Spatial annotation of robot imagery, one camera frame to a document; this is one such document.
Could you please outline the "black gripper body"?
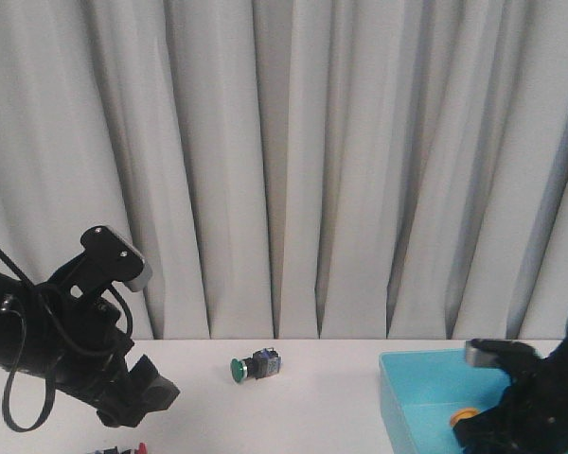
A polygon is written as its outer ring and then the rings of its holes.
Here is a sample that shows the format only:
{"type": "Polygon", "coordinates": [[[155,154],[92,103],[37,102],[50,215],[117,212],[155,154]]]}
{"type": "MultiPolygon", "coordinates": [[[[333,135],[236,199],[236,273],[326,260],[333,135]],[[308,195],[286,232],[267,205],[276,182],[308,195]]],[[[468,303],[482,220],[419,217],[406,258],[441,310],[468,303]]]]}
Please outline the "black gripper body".
{"type": "Polygon", "coordinates": [[[498,404],[453,426],[465,453],[568,452],[568,367],[505,369],[498,404]]]}
{"type": "Polygon", "coordinates": [[[107,427],[138,426],[145,417],[145,364],[127,366],[133,316],[121,294],[112,284],[79,298],[45,287],[42,305],[62,342],[57,388],[93,407],[107,427]]]}

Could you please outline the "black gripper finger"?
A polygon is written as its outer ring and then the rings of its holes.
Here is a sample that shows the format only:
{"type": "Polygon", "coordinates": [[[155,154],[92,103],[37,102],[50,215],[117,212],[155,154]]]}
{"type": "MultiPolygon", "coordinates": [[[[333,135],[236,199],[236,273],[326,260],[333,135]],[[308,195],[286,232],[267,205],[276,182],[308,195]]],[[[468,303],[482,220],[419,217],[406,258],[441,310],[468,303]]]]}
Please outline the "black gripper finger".
{"type": "Polygon", "coordinates": [[[144,410],[167,410],[179,396],[179,388],[160,375],[147,355],[130,370],[134,399],[144,410]]]}

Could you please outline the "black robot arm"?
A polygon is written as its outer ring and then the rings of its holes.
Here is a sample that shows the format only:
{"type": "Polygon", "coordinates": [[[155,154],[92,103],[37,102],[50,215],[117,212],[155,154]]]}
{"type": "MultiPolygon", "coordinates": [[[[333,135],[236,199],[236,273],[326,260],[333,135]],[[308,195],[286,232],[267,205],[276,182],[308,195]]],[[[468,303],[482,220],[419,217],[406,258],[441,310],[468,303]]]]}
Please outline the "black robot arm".
{"type": "Polygon", "coordinates": [[[51,282],[28,287],[0,272],[0,367],[9,373],[5,422],[22,430],[9,407],[17,373],[44,381],[41,422],[57,393],[94,408],[110,428],[134,428],[147,414],[167,410],[180,391],[147,356],[127,366],[133,341],[118,328],[120,315],[101,296],[75,298],[51,282]]]}
{"type": "Polygon", "coordinates": [[[509,383],[495,406],[453,424],[464,453],[568,452],[568,320],[564,339],[543,358],[516,340],[469,340],[465,354],[509,383]]]}

